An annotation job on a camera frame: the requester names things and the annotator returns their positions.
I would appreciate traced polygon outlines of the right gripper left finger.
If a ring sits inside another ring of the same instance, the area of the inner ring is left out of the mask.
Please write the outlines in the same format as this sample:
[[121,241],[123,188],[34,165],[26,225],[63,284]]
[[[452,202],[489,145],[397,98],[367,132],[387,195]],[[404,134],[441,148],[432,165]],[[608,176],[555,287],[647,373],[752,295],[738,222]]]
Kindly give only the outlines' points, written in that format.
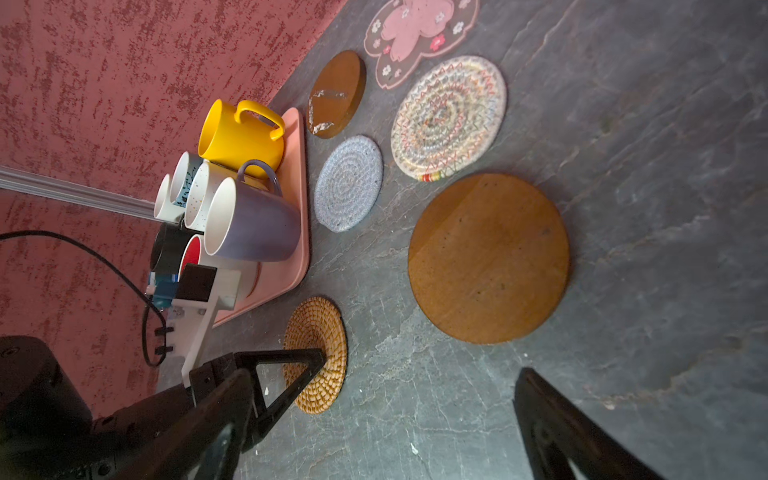
[[210,396],[160,435],[117,479],[231,479],[238,466],[253,406],[251,377],[235,371]]

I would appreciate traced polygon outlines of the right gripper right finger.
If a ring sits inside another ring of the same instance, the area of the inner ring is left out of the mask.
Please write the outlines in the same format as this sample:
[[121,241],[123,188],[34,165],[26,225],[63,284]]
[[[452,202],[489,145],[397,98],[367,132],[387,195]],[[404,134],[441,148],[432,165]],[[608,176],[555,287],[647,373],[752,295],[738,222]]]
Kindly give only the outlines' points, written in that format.
[[521,369],[514,409],[535,479],[658,479],[534,369]]

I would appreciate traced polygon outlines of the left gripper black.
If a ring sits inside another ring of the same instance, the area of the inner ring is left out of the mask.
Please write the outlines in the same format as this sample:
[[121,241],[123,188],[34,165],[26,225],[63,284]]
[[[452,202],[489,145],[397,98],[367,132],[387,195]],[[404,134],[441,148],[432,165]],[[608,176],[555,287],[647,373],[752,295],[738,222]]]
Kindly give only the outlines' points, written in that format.
[[[243,450],[263,441],[321,371],[326,357],[319,348],[238,352],[235,365],[251,375],[254,399],[246,425]],[[257,367],[301,365],[303,370],[269,406],[265,403]],[[193,410],[222,383],[212,362],[193,370],[190,385],[179,384],[123,408],[93,423],[90,435],[67,450],[61,479],[110,479],[127,467],[140,451]]]

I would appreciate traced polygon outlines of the grey blue woven coaster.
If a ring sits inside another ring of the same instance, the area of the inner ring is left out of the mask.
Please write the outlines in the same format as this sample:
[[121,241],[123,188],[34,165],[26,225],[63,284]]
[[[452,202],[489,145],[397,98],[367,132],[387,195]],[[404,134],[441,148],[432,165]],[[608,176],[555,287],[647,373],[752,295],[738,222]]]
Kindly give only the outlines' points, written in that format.
[[328,157],[314,194],[315,215],[332,232],[360,223],[375,204],[383,179],[382,154],[364,135],[342,142]]

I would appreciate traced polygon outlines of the large round wooden coaster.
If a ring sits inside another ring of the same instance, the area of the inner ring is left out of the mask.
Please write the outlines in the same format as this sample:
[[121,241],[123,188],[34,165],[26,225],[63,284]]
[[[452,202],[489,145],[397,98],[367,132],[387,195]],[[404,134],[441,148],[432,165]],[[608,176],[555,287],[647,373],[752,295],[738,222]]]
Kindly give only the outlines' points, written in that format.
[[570,244],[554,203],[522,179],[474,174],[440,193],[408,250],[418,306],[443,333],[473,344],[523,338],[560,303]]

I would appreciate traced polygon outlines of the dark brown cork coaster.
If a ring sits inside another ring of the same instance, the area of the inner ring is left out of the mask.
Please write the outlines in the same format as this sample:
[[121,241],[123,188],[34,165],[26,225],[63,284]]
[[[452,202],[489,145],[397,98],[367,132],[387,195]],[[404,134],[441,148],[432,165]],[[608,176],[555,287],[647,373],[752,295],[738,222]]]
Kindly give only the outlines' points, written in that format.
[[366,68],[353,50],[332,58],[317,77],[306,113],[308,131],[321,139],[341,133],[352,120],[366,86]]

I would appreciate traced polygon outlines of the colourful zigzag woven coaster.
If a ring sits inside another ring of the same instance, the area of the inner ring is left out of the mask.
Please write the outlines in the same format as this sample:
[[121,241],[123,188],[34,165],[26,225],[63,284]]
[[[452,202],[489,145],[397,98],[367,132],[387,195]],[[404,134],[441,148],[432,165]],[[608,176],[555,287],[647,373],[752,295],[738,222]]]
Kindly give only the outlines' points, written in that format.
[[490,60],[443,61],[407,93],[391,130],[396,165],[408,177],[436,182],[458,173],[493,144],[506,112],[507,85]]

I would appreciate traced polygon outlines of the pink flower coaster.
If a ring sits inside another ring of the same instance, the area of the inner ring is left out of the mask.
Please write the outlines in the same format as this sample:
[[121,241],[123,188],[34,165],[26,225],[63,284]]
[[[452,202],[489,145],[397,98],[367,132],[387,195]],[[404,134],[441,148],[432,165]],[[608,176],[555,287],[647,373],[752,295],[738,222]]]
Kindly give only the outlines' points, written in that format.
[[443,55],[468,35],[479,0],[391,0],[377,12],[364,39],[376,60],[375,79],[384,90],[402,84],[421,60]]

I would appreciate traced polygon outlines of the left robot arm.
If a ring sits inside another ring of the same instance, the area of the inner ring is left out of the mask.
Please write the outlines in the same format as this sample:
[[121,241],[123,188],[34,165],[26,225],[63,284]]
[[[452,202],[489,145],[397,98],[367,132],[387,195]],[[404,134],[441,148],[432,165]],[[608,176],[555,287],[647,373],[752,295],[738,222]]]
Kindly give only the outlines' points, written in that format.
[[229,353],[94,418],[47,344],[1,340],[4,479],[230,479],[326,363],[318,348]]

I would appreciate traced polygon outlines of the pink serving tray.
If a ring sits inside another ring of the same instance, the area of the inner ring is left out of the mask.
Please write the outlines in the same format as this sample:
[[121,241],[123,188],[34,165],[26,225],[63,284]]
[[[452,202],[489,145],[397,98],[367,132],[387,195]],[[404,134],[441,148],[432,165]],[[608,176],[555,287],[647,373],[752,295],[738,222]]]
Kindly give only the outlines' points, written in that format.
[[245,174],[223,180],[209,207],[203,245],[212,257],[237,267],[258,262],[258,278],[238,294],[231,311],[214,321],[222,325],[292,290],[307,273],[310,257],[305,134],[300,111],[283,115],[287,139],[282,163],[268,173],[268,190],[245,181]]

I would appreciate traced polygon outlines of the black mug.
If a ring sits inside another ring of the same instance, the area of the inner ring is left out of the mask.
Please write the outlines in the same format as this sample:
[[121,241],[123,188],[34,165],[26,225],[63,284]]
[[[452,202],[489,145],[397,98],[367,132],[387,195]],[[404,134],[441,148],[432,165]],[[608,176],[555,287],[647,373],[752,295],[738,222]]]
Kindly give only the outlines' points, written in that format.
[[150,270],[157,275],[177,274],[186,246],[194,235],[195,231],[161,223],[152,247]]

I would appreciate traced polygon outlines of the white mug centre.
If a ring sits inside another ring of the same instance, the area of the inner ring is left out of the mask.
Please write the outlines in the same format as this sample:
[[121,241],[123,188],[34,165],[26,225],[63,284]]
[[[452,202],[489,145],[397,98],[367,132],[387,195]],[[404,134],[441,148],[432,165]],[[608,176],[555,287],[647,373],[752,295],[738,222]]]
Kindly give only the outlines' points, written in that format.
[[204,232],[216,190],[225,179],[236,177],[236,171],[204,160],[189,189],[184,226],[189,230]]

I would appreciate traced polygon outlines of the white mug back left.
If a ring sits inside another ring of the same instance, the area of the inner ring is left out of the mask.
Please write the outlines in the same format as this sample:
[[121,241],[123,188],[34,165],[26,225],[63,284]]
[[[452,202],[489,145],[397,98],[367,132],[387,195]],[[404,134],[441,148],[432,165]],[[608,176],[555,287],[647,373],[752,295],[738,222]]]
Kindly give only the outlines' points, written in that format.
[[153,215],[158,221],[178,224],[185,212],[185,208],[173,203],[173,200],[170,198],[170,184],[171,176],[166,174],[156,195]]

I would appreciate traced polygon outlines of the white speckled blue mug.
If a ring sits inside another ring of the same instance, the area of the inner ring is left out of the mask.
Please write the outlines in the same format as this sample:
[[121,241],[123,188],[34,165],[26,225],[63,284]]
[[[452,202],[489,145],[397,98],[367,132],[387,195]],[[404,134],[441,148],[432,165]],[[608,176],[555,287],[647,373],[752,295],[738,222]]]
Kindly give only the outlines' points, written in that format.
[[185,151],[179,158],[171,178],[169,196],[173,205],[185,207],[194,177],[204,159]]

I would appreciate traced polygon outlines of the yellow mug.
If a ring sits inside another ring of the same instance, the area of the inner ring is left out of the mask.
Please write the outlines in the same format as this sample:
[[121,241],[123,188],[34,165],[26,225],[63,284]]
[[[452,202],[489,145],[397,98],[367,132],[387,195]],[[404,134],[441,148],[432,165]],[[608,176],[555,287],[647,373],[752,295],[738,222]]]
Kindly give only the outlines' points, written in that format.
[[283,118],[268,107],[252,100],[231,105],[217,99],[203,123],[198,155],[232,170],[260,160],[277,171],[284,156],[285,134]]

